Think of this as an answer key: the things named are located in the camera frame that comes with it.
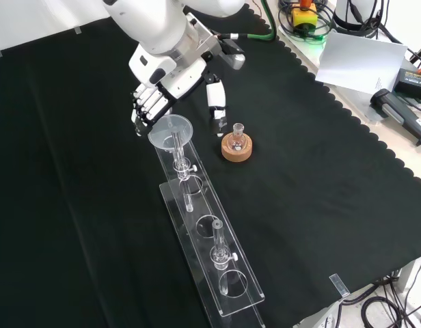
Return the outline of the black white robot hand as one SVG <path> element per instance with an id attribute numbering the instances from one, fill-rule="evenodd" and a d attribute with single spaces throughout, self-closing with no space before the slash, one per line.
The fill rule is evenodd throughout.
<path id="1" fill-rule="evenodd" d="M 136 134 L 140 137 L 148 135 L 179 100 L 203 81 L 210 90 L 211 121 L 217 124 L 217 133 L 220 134 L 226 119 L 226 95 L 221 79 L 208 70 L 208 62 L 220 53 L 220 46 L 205 51 L 190 49 L 174 59 L 169 55 L 153 55 L 138 45 L 128 63 L 139 82 L 131 94 L 131 120 Z"/>

